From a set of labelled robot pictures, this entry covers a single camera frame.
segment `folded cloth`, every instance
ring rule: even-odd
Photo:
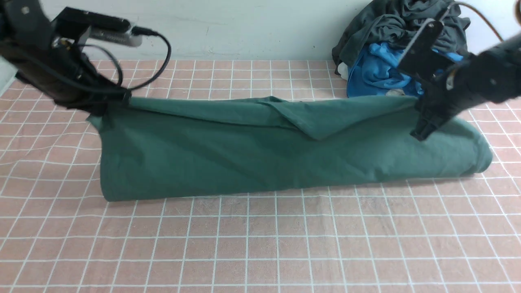
[[[321,102],[275,97],[186,101],[134,97],[90,117],[102,141],[108,201],[459,177],[492,161],[484,137],[453,119],[409,135],[415,97]]]
[[[364,46],[349,71],[348,97],[385,95],[389,90],[396,89],[402,89],[405,95],[422,95],[421,84],[396,69],[403,52],[404,50],[391,49],[388,43]],[[456,53],[442,53],[442,55],[455,62],[463,59]]]
[[[404,49],[427,18],[435,18],[453,0],[373,0],[344,30],[332,49],[333,61],[352,67],[364,45],[387,42],[391,48]],[[443,19],[445,27],[434,48],[466,56],[465,30],[470,19],[460,18],[461,10],[454,5]]]

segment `fabric fold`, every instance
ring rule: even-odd
[[[486,140],[460,119],[425,142],[412,138],[416,100],[134,97],[89,121],[102,141],[108,201],[454,178],[488,168]]]

